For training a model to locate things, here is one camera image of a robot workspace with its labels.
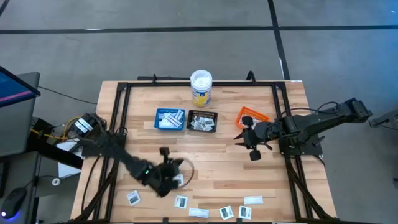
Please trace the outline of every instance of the container lid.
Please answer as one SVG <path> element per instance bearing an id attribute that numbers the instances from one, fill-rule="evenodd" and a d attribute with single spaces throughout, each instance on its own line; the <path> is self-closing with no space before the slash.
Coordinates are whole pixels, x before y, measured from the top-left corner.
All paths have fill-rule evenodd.
<path id="1" fill-rule="evenodd" d="M 191 86 L 197 90 L 207 90 L 211 87 L 213 77 L 206 70 L 197 70 L 191 75 Z"/>

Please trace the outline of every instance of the monitor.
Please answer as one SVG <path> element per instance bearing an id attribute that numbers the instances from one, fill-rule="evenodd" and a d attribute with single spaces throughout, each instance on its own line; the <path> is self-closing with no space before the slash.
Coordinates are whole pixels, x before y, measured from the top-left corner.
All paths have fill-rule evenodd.
<path id="1" fill-rule="evenodd" d="M 40 96 L 40 92 L 0 66 L 0 108 Z"/>

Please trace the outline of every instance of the black tray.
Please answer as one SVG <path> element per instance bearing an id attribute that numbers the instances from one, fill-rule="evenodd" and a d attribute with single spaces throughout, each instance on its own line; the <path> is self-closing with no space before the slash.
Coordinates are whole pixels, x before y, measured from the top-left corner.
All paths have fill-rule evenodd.
<path id="1" fill-rule="evenodd" d="M 189 110 L 189 113 L 188 113 L 188 120 L 187 120 L 187 129 L 189 129 L 189 130 L 192 130 L 192 131 L 203 131 L 203 132 L 210 132 L 210 133 L 214 133 L 214 132 L 216 132 L 216 129 L 217 129 L 217 113 L 215 113 L 215 112 L 210 112 L 210 111 L 197 111 L 197 110 Z M 213 119 L 213 121 L 214 121 L 214 126 L 213 126 L 213 129 L 212 130 L 210 130 L 210 131 L 205 131 L 205 130 L 196 130 L 196 129 L 194 129 L 193 127 L 192 127 L 192 125 L 191 125 L 191 122 L 192 122 L 192 119 L 195 117 L 195 116 L 200 116 L 200 117 L 203 117 L 203 118 L 211 118 L 211 119 Z"/>

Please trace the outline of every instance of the gray floor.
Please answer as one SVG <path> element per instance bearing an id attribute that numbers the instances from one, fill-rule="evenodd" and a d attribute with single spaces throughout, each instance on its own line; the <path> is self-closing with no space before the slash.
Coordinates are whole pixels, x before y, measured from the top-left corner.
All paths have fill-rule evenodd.
<path id="1" fill-rule="evenodd" d="M 396 1 L 275 0 L 280 26 L 398 24 Z M 261 0 L 11 0 L 0 29 L 92 29 L 177 26 L 270 26 Z M 398 30 L 282 31 L 291 79 L 303 80 L 311 107 L 351 97 L 375 116 L 398 108 Z M 215 79 L 281 79 L 272 31 L 146 34 L 0 35 L 1 65 L 38 71 L 41 86 L 96 101 L 103 80 L 138 75 L 188 77 L 209 70 Z M 93 111 L 93 105 L 42 90 L 34 115 L 53 124 Z M 397 133 L 367 124 L 325 132 L 322 146 L 337 214 L 344 220 L 396 223 Z M 42 173 L 53 174 L 52 161 Z M 38 218 L 68 219 L 78 177 L 63 194 L 43 197 Z M 43 195 L 56 189 L 43 185 Z"/>

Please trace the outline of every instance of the wooden tabletop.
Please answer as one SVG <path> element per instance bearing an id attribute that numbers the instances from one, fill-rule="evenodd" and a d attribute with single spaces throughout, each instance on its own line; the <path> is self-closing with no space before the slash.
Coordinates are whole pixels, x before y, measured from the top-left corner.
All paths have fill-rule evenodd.
<path id="1" fill-rule="evenodd" d="M 96 112 L 106 119 L 108 124 L 113 110 L 116 85 L 117 82 L 114 81 L 103 82 L 99 94 Z M 286 82 L 286 86 L 291 108 L 308 107 L 303 83 Z M 122 94 L 118 121 L 123 98 Z M 279 99 L 281 107 L 284 108 L 281 93 L 279 93 Z M 279 153 L 277 141 L 269 143 L 274 148 L 272 151 L 266 149 L 265 146 L 259 146 L 262 156 L 259 161 L 250 161 L 249 151 L 244 147 L 234 145 L 242 141 L 241 139 L 233 140 L 241 132 L 234 121 L 242 106 L 266 114 L 271 120 L 276 117 L 272 91 L 266 86 L 214 86 L 211 102 L 205 108 L 197 108 L 192 104 L 190 87 L 132 88 L 126 121 L 127 152 L 141 159 L 162 162 L 159 147 L 168 146 L 170 157 L 190 159 L 195 165 L 195 173 L 193 180 L 184 189 L 171 191 L 168 196 L 159 198 L 149 186 L 144 187 L 138 184 L 129 175 L 124 164 L 121 164 L 111 221 L 161 222 L 163 217 L 169 217 L 170 222 L 222 222 L 218 209 L 230 205 L 234 218 L 226 222 L 234 222 L 238 217 L 239 206 L 243 205 L 243 197 L 258 195 L 263 197 L 264 204 L 249 205 L 252 208 L 252 221 L 295 220 L 285 162 Z M 217 132 L 155 129 L 154 118 L 157 108 L 183 108 L 186 110 L 186 116 L 190 109 L 217 112 Z M 294 114 L 308 114 L 308 111 L 294 112 Z M 81 199 L 94 160 L 94 158 L 89 158 L 84 161 L 71 218 L 81 213 Z M 313 156 L 302 156 L 302 160 L 309 191 L 329 215 L 335 216 L 323 165 Z M 86 206 L 97 191 L 101 164 L 102 159 L 97 163 L 91 177 L 85 200 Z M 141 202 L 130 207 L 127 194 L 134 190 L 139 192 Z M 304 217 L 302 194 L 299 190 L 297 192 Z M 174 207 L 176 195 L 188 197 L 187 209 Z M 107 196 L 108 192 L 104 194 L 100 217 L 104 217 Z M 189 217 L 189 208 L 209 209 L 210 217 L 207 219 Z"/>

